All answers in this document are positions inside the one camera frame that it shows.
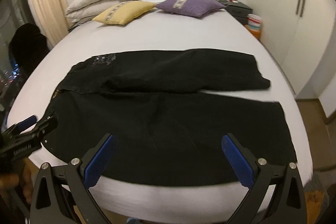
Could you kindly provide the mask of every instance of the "white bed sheet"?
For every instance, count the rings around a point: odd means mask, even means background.
[[[76,63],[94,55],[136,50],[217,48],[256,57],[260,72],[271,80],[264,91],[215,94],[281,103],[298,159],[303,184],[312,175],[312,159],[305,127],[284,76],[265,48],[229,13],[221,10],[203,19],[154,11],[127,26],[88,22],[67,35],[38,65],[20,91],[8,116],[8,126],[31,115],[41,118],[58,83]],[[45,148],[30,159],[64,164]],[[270,187],[261,209],[267,207]],[[240,183],[203,187],[158,187],[101,177],[90,189],[97,203],[110,211],[162,223],[209,223],[227,220],[247,193]]]

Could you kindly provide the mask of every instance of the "human hand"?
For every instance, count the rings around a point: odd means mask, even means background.
[[[22,187],[23,195],[25,196],[27,203],[30,204],[33,196],[33,182],[31,179],[31,171],[26,163],[21,181],[17,174],[0,175],[0,191],[14,188],[19,185],[19,183]]]

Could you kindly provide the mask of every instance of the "nightstand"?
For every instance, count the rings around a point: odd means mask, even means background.
[[[252,8],[248,7],[244,3],[241,2],[231,2],[231,1],[222,1],[218,0],[218,2],[222,3],[226,6],[225,10],[232,15],[236,20],[238,20],[241,24],[247,24],[247,15],[252,14]]]

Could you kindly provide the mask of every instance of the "blue gripper pad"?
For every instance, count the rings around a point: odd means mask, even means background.
[[[84,170],[83,184],[86,189],[96,185],[113,155],[114,147],[115,137],[110,135]]]
[[[254,184],[253,169],[228,135],[222,138],[222,151],[240,183],[251,189]]]
[[[30,128],[31,126],[33,126],[33,125],[36,124],[36,123],[37,123],[37,118],[36,118],[36,116],[35,116],[35,115],[30,116],[29,118],[27,118],[27,119],[25,119],[25,120],[23,120],[22,122],[19,122],[19,123],[17,124],[17,130],[18,130],[19,132],[22,132],[22,131],[24,131],[24,130]]]

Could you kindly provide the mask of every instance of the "silver bolt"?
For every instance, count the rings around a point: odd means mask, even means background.
[[[43,163],[41,166],[43,170],[46,170],[48,167],[49,167],[49,164],[47,162]]]
[[[74,159],[71,160],[72,165],[77,165],[79,162],[80,162],[79,158],[74,158]]]
[[[293,163],[293,162],[291,162],[291,163],[289,164],[289,167],[290,167],[291,169],[295,169],[295,168],[296,168],[296,164]]]
[[[264,158],[260,158],[260,159],[258,159],[258,163],[260,165],[265,165],[267,163],[267,160],[265,160]]]

